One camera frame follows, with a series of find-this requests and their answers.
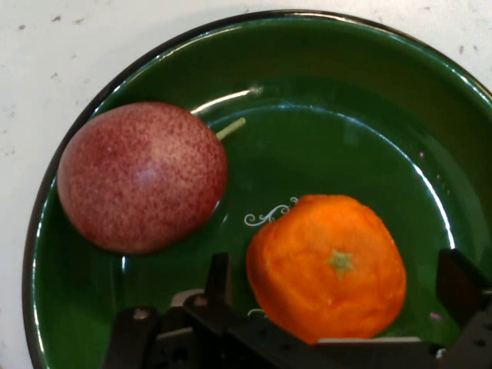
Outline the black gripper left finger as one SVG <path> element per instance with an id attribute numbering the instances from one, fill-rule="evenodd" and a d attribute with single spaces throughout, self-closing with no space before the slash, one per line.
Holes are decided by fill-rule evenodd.
<path id="1" fill-rule="evenodd" d="M 160 314 L 152 307 L 120 312 L 114 321 L 103 368 L 234 368 L 224 341 L 241 321 L 232 308 L 229 253 L 212 256 L 203 291 L 184 291 Z"/>

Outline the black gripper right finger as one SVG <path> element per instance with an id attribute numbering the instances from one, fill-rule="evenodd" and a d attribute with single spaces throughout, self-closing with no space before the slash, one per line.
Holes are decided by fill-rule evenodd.
<path id="1" fill-rule="evenodd" d="M 439 252 L 436 294 L 460 328 L 441 368 L 491 367 L 491 281 L 457 249 Z"/>

